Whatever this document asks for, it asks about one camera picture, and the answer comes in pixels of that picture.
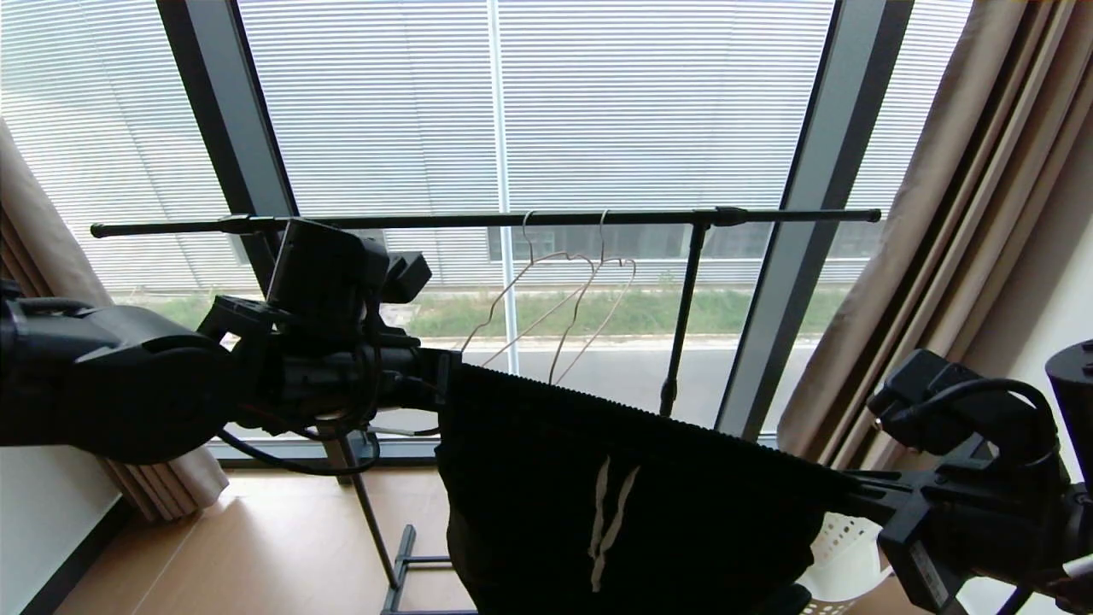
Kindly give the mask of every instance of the curtain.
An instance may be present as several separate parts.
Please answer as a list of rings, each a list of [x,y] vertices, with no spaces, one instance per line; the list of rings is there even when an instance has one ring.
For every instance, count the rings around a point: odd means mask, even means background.
[[[778,425],[783,451],[870,470],[903,453],[865,401],[915,348],[966,353],[1090,110],[1091,49],[1093,3],[974,4],[879,251]]]
[[[96,305],[111,303],[83,250],[35,180],[0,119],[0,232],[5,277],[27,296],[69,296]],[[157,465],[102,460],[125,497],[149,521],[173,520],[216,501],[227,476],[205,449]]]

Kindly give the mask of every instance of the black garment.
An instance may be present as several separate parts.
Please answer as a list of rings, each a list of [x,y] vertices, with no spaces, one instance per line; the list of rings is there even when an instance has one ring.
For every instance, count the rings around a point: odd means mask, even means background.
[[[440,413],[453,564],[483,615],[749,613],[812,563],[837,472],[592,397],[461,367]],[[603,530],[639,468],[592,592]]]

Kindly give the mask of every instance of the brown curtain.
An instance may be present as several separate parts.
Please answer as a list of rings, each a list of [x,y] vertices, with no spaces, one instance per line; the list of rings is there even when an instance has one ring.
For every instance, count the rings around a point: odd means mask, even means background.
[[[87,257],[31,173],[0,119],[0,273],[28,296],[111,303]],[[150,521],[172,520],[212,505],[227,476],[205,449],[158,465],[102,460],[122,495]]]
[[[960,360],[1043,211],[1093,100],[1093,3],[977,2],[875,257],[778,425],[781,450],[885,468],[865,401],[915,348]]]

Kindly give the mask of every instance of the white drawstring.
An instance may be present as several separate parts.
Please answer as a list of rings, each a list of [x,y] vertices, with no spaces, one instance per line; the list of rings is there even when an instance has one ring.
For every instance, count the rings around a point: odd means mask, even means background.
[[[599,475],[596,477],[596,519],[592,521],[592,542],[588,546],[588,557],[592,558],[592,593],[600,591],[600,579],[603,577],[603,568],[607,567],[608,549],[614,544],[619,531],[622,530],[622,517],[626,508],[626,498],[630,497],[630,490],[634,487],[637,471],[642,469],[642,466],[636,466],[626,475],[626,480],[623,481],[622,488],[619,490],[619,506],[615,509],[614,519],[611,520],[611,525],[608,528],[607,533],[601,535],[603,532],[603,498],[607,497],[608,493],[608,469],[610,466],[611,457],[608,456],[603,460],[603,465],[600,466]]]

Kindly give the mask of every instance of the white laundry basket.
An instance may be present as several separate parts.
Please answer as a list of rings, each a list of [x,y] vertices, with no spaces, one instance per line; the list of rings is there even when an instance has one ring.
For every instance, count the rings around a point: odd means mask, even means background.
[[[814,563],[798,583],[812,593],[802,613],[839,615],[861,596],[877,589],[892,573],[881,569],[877,535],[881,527],[856,517],[828,512],[812,543]]]

